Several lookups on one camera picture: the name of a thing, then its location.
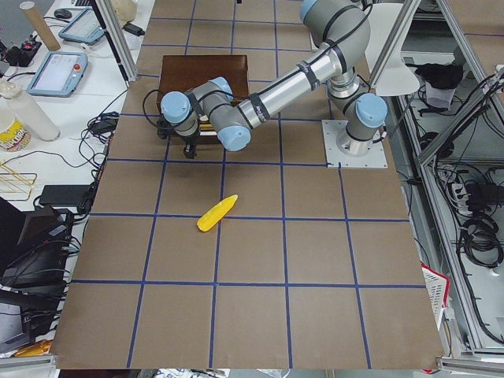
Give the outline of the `wooden drawer with white handle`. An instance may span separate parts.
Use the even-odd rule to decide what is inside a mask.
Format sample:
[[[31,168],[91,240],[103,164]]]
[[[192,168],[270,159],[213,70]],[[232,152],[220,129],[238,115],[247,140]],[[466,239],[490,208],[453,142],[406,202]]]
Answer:
[[[197,144],[219,143],[217,139],[217,132],[213,129],[213,126],[208,121],[200,121],[191,106],[162,106],[159,118],[164,118],[171,124],[169,137],[180,139],[180,143],[184,141],[174,132],[174,127],[179,124],[197,124],[199,126]]]

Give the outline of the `yellow toy corn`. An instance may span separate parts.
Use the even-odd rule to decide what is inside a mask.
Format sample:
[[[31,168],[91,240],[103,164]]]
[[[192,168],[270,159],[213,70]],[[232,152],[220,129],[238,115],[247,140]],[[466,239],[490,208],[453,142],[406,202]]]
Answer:
[[[196,223],[197,228],[201,232],[207,232],[213,228],[231,211],[238,197],[238,195],[230,195],[219,201],[215,206],[200,216]]]

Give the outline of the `dark wooden drawer box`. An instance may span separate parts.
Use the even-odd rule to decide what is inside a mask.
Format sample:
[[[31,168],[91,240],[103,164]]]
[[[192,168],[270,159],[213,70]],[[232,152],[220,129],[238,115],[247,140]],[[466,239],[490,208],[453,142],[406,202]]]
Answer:
[[[162,58],[157,106],[170,91],[185,92],[208,80],[224,77],[237,105],[249,95],[248,64],[245,55],[165,55]]]

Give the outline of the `black flat box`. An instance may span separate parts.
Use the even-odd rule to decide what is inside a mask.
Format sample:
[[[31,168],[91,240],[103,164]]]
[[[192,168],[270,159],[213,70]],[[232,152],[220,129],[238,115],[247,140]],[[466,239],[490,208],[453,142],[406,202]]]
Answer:
[[[45,185],[39,198],[41,206],[76,207],[89,191],[90,185]]]

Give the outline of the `black power adapter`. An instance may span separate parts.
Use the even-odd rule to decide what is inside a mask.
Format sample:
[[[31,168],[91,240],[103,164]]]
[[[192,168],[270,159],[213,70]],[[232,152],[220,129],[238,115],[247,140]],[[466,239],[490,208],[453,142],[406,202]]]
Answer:
[[[145,35],[145,31],[141,27],[139,27],[139,26],[137,26],[135,24],[132,24],[131,22],[126,23],[123,26],[123,29],[127,33],[132,34],[134,36],[143,36],[143,35]]]

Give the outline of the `blue teach pendant front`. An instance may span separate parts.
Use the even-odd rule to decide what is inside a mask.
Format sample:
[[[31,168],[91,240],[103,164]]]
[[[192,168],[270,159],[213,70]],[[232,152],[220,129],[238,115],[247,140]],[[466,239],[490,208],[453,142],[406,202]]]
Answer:
[[[82,80],[87,65],[84,53],[49,52],[26,91],[34,96],[67,98]]]

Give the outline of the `blue teach pendant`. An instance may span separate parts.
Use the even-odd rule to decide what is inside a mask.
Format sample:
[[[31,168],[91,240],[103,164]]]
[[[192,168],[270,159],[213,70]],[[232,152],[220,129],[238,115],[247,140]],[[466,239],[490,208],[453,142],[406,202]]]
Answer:
[[[58,32],[58,36],[70,42],[94,45],[104,36],[104,31],[93,9],[85,8]]]
[[[87,65],[84,53],[49,52],[26,91],[34,96],[67,98],[82,80]]]

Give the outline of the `blue teach pendant rear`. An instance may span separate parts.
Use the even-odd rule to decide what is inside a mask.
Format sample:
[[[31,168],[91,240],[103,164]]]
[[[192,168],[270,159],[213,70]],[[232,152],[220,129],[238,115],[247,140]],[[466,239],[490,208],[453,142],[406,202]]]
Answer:
[[[85,8],[58,32],[58,36],[70,42],[94,45],[104,36],[104,31],[93,9]]]

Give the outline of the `white frosted bottle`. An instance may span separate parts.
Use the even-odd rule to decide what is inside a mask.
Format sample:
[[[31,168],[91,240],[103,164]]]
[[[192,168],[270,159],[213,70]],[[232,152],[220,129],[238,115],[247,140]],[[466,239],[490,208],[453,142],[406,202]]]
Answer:
[[[39,139],[52,142],[60,137],[60,129],[46,115],[35,99],[19,85],[1,80],[1,96],[20,122]]]

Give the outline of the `yellow popcorn cup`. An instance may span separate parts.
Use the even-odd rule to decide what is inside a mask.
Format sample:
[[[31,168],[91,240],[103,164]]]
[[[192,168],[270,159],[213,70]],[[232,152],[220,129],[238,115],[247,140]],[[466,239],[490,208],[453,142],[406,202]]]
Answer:
[[[31,141],[30,132],[10,109],[1,109],[1,149],[6,152],[23,150]]]

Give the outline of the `black computer mouse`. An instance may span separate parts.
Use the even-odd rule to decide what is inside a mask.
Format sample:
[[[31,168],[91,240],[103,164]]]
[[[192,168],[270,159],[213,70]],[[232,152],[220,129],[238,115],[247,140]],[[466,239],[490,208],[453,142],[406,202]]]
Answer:
[[[72,18],[72,12],[68,9],[56,9],[54,11],[54,17],[59,20],[70,20]]]

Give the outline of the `cardboard tube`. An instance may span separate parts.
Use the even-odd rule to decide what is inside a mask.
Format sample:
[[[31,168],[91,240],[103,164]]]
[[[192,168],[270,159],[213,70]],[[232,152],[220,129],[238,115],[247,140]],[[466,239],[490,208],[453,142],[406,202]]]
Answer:
[[[57,41],[53,32],[43,19],[37,5],[33,1],[24,1],[19,5],[27,20],[37,32],[39,38],[49,51],[58,51],[61,49],[60,43]]]

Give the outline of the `white plastic chair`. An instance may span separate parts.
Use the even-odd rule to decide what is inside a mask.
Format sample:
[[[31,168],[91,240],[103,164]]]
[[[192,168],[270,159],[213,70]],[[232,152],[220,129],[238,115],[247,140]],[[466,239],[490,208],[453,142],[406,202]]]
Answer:
[[[369,17],[371,36],[365,56],[371,76],[369,83],[382,97],[409,95],[420,84],[401,58],[402,46],[420,3],[381,2]]]

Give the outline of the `white plastic basket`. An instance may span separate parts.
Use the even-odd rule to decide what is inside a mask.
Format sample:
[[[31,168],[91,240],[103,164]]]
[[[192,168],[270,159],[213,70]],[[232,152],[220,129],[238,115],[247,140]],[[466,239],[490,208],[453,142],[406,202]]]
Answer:
[[[429,266],[422,264],[425,286],[432,305],[436,327],[440,329],[443,313],[447,307],[450,280],[447,276],[439,273]]]

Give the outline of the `aluminium frame post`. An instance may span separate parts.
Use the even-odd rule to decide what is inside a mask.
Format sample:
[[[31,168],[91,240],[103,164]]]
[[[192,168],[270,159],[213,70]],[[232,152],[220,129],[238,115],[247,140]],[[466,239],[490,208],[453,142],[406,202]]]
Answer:
[[[132,54],[124,37],[120,23],[109,0],[91,1],[91,7],[112,50],[125,82],[134,82],[138,77]]]

